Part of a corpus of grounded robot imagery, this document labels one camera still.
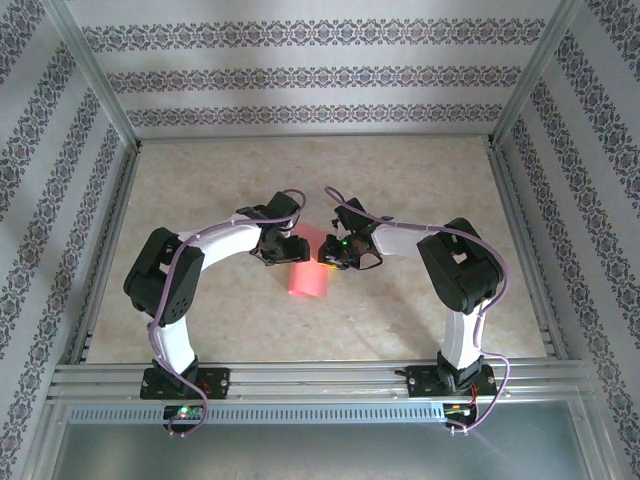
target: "beige floor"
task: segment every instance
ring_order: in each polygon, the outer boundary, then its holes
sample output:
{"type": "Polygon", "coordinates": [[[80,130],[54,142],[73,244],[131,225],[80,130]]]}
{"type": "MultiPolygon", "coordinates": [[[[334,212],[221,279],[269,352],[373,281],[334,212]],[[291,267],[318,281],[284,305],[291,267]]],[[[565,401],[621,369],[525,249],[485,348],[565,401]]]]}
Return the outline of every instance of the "beige floor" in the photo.
{"type": "MultiPolygon", "coordinates": [[[[479,138],[339,137],[145,145],[89,351],[89,362],[149,362],[145,324],[122,291],[149,233],[193,230],[278,189],[309,198],[303,220],[330,229],[333,185],[378,215],[442,224],[468,218],[501,251],[512,289],[489,315],[483,346],[543,356],[529,295],[479,138]]],[[[248,254],[201,277],[188,323],[202,361],[435,358],[444,306],[426,270],[388,257],[369,272],[331,272],[327,298],[287,293],[289,267],[248,254]]]]}

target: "wallpaper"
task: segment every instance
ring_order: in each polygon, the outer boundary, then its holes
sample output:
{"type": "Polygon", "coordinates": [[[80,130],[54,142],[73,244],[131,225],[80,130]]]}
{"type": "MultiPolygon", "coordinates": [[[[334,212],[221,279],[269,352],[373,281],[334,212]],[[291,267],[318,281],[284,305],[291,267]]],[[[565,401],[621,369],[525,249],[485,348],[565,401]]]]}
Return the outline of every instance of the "wallpaper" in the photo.
{"type": "Polygon", "coordinates": [[[633,2],[585,2],[502,146],[624,478],[640,478],[639,31],[633,2]]]}
{"type": "Polygon", "coordinates": [[[558,0],[69,2],[141,138],[490,133],[558,0]]]}
{"type": "Polygon", "coordinates": [[[0,1],[0,478],[19,478],[78,324],[124,146],[31,0],[0,1]]]}

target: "black bracket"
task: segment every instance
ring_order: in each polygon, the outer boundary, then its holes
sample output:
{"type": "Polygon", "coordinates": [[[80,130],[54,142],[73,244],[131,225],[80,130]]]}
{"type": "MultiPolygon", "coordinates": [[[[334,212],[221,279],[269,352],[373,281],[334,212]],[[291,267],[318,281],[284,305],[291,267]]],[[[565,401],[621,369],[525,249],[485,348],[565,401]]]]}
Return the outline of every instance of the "black bracket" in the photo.
{"type": "MultiPolygon", "coordinates": [[[[226,400],[229,392],[228,368],[199,367],[193,382],[207,395],[209,400],[226,400]]],[[[200,400],[200,395],[191,389],[176,387],[155,367],[147,368],[140,387],[142,400],[200,400]]]]}
{"type": "MultiPolygon", "coordinates": [[[[438,375],[437,365],[410,365],[404,371],[397,370],[398,375],[406,378],[409,398],[451,397],[451,392],[438,375]]],[[[493,369],[483,365],[471,385],[478,387],[478,395],[496,395],[498,392],[493,369]]],[[[456,396],[471,396],[471,385],[457,392],[456,396]]]]}

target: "purple cable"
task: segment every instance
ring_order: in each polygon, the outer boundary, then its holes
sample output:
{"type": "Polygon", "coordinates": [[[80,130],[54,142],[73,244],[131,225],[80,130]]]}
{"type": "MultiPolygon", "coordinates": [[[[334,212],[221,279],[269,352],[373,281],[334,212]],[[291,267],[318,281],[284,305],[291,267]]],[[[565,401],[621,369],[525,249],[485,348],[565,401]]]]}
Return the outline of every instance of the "purple cable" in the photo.
{"type": "Polygon", "coordinates": [[[467,426],[467,425],[465,425],[463,423],[456,422],[455,420],[448,420],[448,422],[450,424],[456,425],[457,427],[460,427],[459,430],[455,430],[457,432],[465,432],[466,433],[466,432],[468,432],[470,430],[473,430],[478,425],[480,425],[482,422],[484,422],[484,420],[487,418],[487,416],[491,413],[491,411],[495,407],[496,403],[498,402],[498,398],[500,398],[500,396],[502,395],[502,392],[504,391],[505,387],[507,386],[507,382],[509,381],[509,376],[511,375],[511,363],[509,362],[509,359],[507,357],[505,357],[504,355],[501,355],[499,353],[486,352],[486,351],[482,350],[482,348],[480,348],[480,331],[482,330],[482,327],[484,325],[485,316],[486,316],[487,312],[489,311],[489,309],[493,308],[499,301],[501,301],[504,298],[504,296],[506,295],[507,290],[509,288],[509,277],[510,277],[511,274],[510,274],[507,262],[505,262],[504,258],[502,258],[502,255],[500,255],[495,248],[493,248],[491,245],[489,245],[487,242],[485,242],[481,238],[473,236],[470,233],[463,232],[461,230],[457,230],[455,228],[449,228],[449,227],[440,227],[440,226],[432,226],[432,225],[418,225],[418,224],[415,224],[415,223],[401,223],[401,222],[393,222],[391,220],[385,220],[383,218],[376,217],[376,216],[371,215],[371,214],[369,214],[367,212],[364,212],[364,211],[359,210],[359,209],[357,209],[355,207],[352,207],[351,205],[349,205],[345,201],[344,196],[338,190],[336,190],[333,187],[327,186],[327,187],[324,188],[324,191],[325,191],[325,193],[327,195],[329,195],[329,197],[331,197],[333,200],[335,200],[338,204],[340,204],[341,206],[343,206],[347,210],[351,210],[352,212],[357,213],[358,215],[360,215],[362,217],[368,218],[369,220],[373,220],[374,222],[377,222],[377,223],[380,223],[380,224],[383,224],[383,225],[390,225],[392,227],[406,228],[408,230],[420,230],[420,231],[424,231],[425,233],[443,232],[443,233],[448,233],[450,235],[456,235],[456,236],[459,236],[459,237],[463,237],[463,238],[466,238],[467,240],[471,240],[472,242],[477,243],[482,248],[484,248],[489,253],[491,253],[495,257],[495,259],[498,261],[498,263],[500,264],[500,267],[502,268],[502,271],[504,272],[504,283],[502,285],[502,289],[500,290],[500,293],[498,295],[496,295],[493,298],[493,300],[491,300],[487,305],[485,305],[478,312],[478,320],[477,320],[476,325],[475,325],[475,327],[473,329],[473,345],[485,357],[487,357],[487,358],[497,358],[497,359],[502,360],[504,362],[504,364],[505,364],[504,379],[502,380],[502,383],[500,384],[500,387],[498,388],[498,391],[496,392],[495,397],[493,397],[493,400],[491,401],[491,403],[489,404],[489,406],[487,407],[485,412],[482,415],[480,415],[480,417],[477,418],[474,423],[472,423],[471,425],[467,426]]]}
{"type": "MultiPolygon", "coordinates": [[[[167,305],[167,300],[169,298],[169,291],[171,289],[171,282],[173,281],[173,276],[175,274],[175,270],[176,270],[176,265],[178,263],[178,259],[180,258],[180,255],[182,255],[182,252],[184,252],[184,250],[194,241],[201,239],[202,237],[205,237],[207,235],[210,235],[222,228],[226,228],[226,227],[231,227],[234,225],[273,225],[274,223],[284,223],[284,222],[291,222],[291,221],[295,221],[300,214],[302,213],[302,211],[304,210],[305,206],[307,205],[307,197],[306,195],[301,192],[300,190],[297,190],[295,188],[290,188],[287,190],[283,190],[282,193],[297,193],[298,195],[300,195],[300,197],[302,197],[302,204],[300,205],[300,208],[298,208],[298,210],[292,214],[289,215],[287,217],[282,217],[282,218],[274,218],[274,219],[264,219],[264,220],[231,220],[228,222],[224,222],[224,223],[218,223],[216,225],[211,225],[209,227],[206,227],[202,230],[200,230],[199,232],[196,232],[195,234],[191,235],[187,240],[185,240],[184,242],[182,242],[182,244],[176,249],[176,252],[173,255],[173,258],[171,259],[171,264],[169,266],[169,271],[167,273],[167,278],[164,281],[164,287],[162,289],[162,295],[160,296],[160,302],[158,303],[158,310],[156,311],[156,315],[153,318],[153,321],[151,323],[149,323],[149,325],[147,326],[147,329],[149,331],[149,342],[151,343],[151,348],[153,349],[153,353],[156,355],[158,364],[164,368],[165,370],[167,370],[169,373],[171,373],[171,375],[173,375],[174,377],[176,377],[181,383],[183,383],[184,385],[186,385],[187,387],[189,387],[190,389],[192,389],[193,391],[195,391],[198,395],[200,395],[200,397],[202,398],[203,402],[204,402],[204,407],[203,407],[203,411],[202,411],[202,416],[200,418],[200,421],[194,425],[191,429],[187,430],[186,432],[182,432],[180,433],[180,437],[184,438],[187,435],[192,434],[193,432],[195,432],[196,430],[198,430],[205,422],[206,418],[207,418],[207,412],[209,411],[209,399],[207,398],[207,395],[196,385],[194,385],[193,383],[191,383],[189,380],[187,380],[186,378],[182,377],[178,372],[176,372],[171,365],[169,365],[169,363],[167,361],[165,361],[164,358],[162,358],[162,349],[160,348],[158,341],[156,339],[156,333],[158,328],[160,328],[160,319],[162,318],[162,314],[164,312],[164,309],[167,305]]],[[[173,436],[174,435],[174,431],[172,430],[171,426],[173,425],[173,420],[174,418],[172,417],[169,420],[169,424],[167,426],[167,429],[169,431],[169,435],[173,436]]]]}

